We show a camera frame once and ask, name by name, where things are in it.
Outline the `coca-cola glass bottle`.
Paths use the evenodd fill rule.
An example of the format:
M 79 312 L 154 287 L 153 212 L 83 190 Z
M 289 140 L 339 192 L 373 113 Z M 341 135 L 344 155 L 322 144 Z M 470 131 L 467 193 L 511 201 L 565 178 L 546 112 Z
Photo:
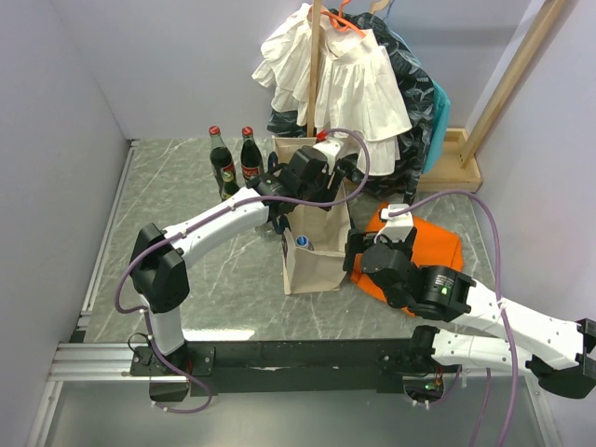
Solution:
M 224 143 L 220 128 L 218 126 L 211 126 L 209 128 L 209 135 L 210 164 L 218 184 L 218 189 L 221 190 L 224 185 L 223 173 L 230 172 L 233 177 L 236 177 L 236 167 L 232 154 Z
M 240 153 L 240 165 L 242 176 L 246 183 L 252 178 L 259 177 L 264 173 L 264 161 L 259 147 L 257 146 L 251 127 L 242 129 L 243 144 Z

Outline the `blue-cap plastic bottle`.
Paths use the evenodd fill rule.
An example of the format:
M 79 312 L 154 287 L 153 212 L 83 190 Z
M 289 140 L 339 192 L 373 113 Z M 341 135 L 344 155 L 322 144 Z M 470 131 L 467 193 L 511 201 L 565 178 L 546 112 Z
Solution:
M 312 241 L 304 235 L 300 235 L 295 239 L 295 244 L 298 248 L 302 248 L 308 251 L 314 250 L 314 245 Z

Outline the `clear chang bottle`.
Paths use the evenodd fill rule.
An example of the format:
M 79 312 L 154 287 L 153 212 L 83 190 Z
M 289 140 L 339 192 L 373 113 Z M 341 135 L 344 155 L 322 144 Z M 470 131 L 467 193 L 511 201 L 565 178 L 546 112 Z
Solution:
M 279 234 L 271 223 L 259 225 L 255 229 L 256 233 L 265 240 L 274 240 L 279 238 Z

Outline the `dark green glass bottle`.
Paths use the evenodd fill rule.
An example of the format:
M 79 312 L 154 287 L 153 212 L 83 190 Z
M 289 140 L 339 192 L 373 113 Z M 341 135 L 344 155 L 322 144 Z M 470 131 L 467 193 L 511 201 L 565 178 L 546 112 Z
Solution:
M 223 185 L 221 188 L 222 200 L 227 200 L 234 196 L 239 191 L 239 186 L 236 181 L 235 173 L 232 170 L 222 170 Z

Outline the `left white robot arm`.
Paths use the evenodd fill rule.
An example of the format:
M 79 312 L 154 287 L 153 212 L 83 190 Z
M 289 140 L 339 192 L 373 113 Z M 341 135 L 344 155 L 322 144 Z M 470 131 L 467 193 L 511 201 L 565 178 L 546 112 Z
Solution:
M 328 211 L 338 196 L 345 169 L 343 148 L 334 140 L 303 146 L 287 163 L 249 181 L 221 204 L 182 223 L 159 229 L 146 225 L 137 236 L 129 276 L 141 296 L 156 344 L 153 363 L 161 372 L 179 372 L 186 362 L 180 307 L 190 293 L 187 271 L 204 255 L 262 224 L 282 233 L 289 214 L 311 204 Z

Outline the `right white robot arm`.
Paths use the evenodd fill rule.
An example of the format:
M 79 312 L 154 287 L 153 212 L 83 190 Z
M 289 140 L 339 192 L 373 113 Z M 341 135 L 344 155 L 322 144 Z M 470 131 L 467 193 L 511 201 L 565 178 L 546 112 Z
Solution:
M 406 359 L 416 372 L 434 365 L 489 368 L 534 376 L 549 393 L 584 399 L 595 387 L 595 323 L 562 320 L 497 297 L 479 281 L 443 265 L 413 260 L 416 232 L 403 240 L 351 230 L 344 270 L 357 267 L 386 303 L 427 321 L 476 330 L 464 335 L 428 325 L 415 329 Z

